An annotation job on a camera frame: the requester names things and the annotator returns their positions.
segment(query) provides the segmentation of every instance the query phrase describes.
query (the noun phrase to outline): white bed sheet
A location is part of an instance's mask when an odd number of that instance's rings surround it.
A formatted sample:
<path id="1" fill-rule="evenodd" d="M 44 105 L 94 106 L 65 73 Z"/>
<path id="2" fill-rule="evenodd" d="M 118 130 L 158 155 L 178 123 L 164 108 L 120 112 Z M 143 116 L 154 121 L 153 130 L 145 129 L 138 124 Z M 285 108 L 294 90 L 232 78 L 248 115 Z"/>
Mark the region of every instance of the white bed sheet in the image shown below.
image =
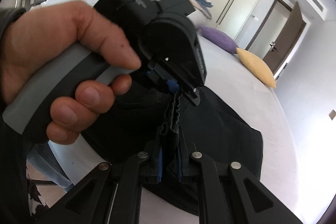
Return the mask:
<path id="1" fill-rule="evenodd" d="M 70 0 L 47 0 L 41 6 Z M 84 0 L 94 5 L 97 0 Z M 297 216 L 298 176 L 294 141 L 271 88 L 255 78 L 233 55 L 199 36 L 208 71 L 206 85 L 263 136 L 261 182 Z M 65 173 L 77 184 L 104 161 L 83 139 L 68 146 L 49 145 Z M 141 223 L 196 224 L 198 218 L 143 190 Z"/>

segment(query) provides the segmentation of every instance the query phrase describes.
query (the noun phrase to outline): screw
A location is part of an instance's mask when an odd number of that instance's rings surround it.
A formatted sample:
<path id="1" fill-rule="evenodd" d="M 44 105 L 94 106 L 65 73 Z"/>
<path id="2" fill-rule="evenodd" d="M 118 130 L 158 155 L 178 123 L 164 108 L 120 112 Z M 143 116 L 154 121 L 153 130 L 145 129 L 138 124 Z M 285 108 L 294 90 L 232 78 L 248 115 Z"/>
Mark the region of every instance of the screw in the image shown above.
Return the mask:
<path id="1" fill-rule="evenodd" d="M 200 159 L 202 157 L 202 153 L 201 152 L 198 152 L 198 151 L 195 151 L 195 152 L 192 152 L 191 156 L 194 158 L 194 159 Z"/>
<path id="2" fill-rule="evenodd" d="M 240 169 L 241 168 L 241 164 L 239 163 L 239 162 L 237 162 L 237 161 L 233 161 L 232 163 L 231 163 L 231 167 L 233 168 L 233 169 Z"/>
<path id="3" fill-rule="evenodd" d="M 110 165 L 107 162 L 102 162 L 98 166 L 99 170 L 105 171 L 110 168 Z"/>
<path id="4" fill-rule="evenodd" d="M 145 151 L 139 152 L 138 157 L 141 158 L 141 159 L 145 159 L 145 158 L 148 157 L 148 153 L 145 152 Z"/>

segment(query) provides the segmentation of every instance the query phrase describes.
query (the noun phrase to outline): yellow pillow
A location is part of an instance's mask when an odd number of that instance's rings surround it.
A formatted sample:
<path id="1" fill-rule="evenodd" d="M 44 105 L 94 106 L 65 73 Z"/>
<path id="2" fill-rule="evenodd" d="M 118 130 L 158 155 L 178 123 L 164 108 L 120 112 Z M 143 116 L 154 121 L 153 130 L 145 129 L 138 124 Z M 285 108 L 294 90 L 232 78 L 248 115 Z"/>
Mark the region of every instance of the yellow pillow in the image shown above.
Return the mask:
<path id="1" fill-rule="evenodd" d="M 237 54 L 242 64 L 253 73 L 261 82 L 272 88 L 276 88 L 272 71 L 268 65 L 255 54 L 237 48 Z"/>

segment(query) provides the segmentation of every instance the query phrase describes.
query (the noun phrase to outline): black door handle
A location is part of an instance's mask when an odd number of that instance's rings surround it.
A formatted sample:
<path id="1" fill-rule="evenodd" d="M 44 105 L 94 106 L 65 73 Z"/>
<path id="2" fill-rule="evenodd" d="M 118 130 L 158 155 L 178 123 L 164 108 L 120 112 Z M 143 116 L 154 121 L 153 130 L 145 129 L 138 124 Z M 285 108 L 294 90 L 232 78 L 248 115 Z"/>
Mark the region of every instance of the black door handle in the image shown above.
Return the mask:
<path id="1" fill-rule="evenodd" d="M 278 49 L 274 46 L 274 45 L 272 45 L 272 44 L 269 44 L 271 47 L 273 47 L 272 49 L 271 49 L 271 52 L 274 52 L 274 50 L 276 50 L 277 52 L 279 52 L 278 51 Z"/>

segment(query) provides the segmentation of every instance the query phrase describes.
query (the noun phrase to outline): light switch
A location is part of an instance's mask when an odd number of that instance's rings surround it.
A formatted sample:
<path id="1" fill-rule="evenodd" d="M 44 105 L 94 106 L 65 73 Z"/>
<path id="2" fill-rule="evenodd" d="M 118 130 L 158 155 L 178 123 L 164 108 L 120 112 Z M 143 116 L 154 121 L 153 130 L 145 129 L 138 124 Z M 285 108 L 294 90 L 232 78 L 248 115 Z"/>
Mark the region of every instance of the light switch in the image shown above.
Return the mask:
<path id="1" fill-rule="evenodd" d="M 253 18 L 253 20 L 254 20 L 255 22 L 258 22 L 258 21 L 259 21 L 259 18 L 255 17 L 255 16 L 252 16 L 252 18 Z"/>
<path id="2" fill-rule="evenodd" d="M 330 112 L 330 114 L 329 114 L 329 117 L 330 117 L 330 119 L 333 120 L 336 117 L 336 111 L 332 110 L 332 112 Z"/>

